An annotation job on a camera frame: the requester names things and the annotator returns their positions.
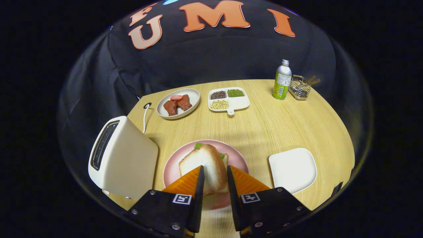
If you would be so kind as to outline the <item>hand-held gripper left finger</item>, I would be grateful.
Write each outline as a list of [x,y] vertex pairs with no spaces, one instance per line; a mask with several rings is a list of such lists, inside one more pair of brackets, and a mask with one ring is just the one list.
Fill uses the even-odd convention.
[[190,193],[149,190],[124,218],[154,238],[193,238],[199,232],[202,214],[204,166],[189,172],[195,187]]

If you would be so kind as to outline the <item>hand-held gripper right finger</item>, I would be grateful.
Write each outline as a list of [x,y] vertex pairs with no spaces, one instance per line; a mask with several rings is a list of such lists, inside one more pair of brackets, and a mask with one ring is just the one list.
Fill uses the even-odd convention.
[[279,238],[311,211],[283,187],[269,188],[243,170],[227,167],[235,230],[241,238]]

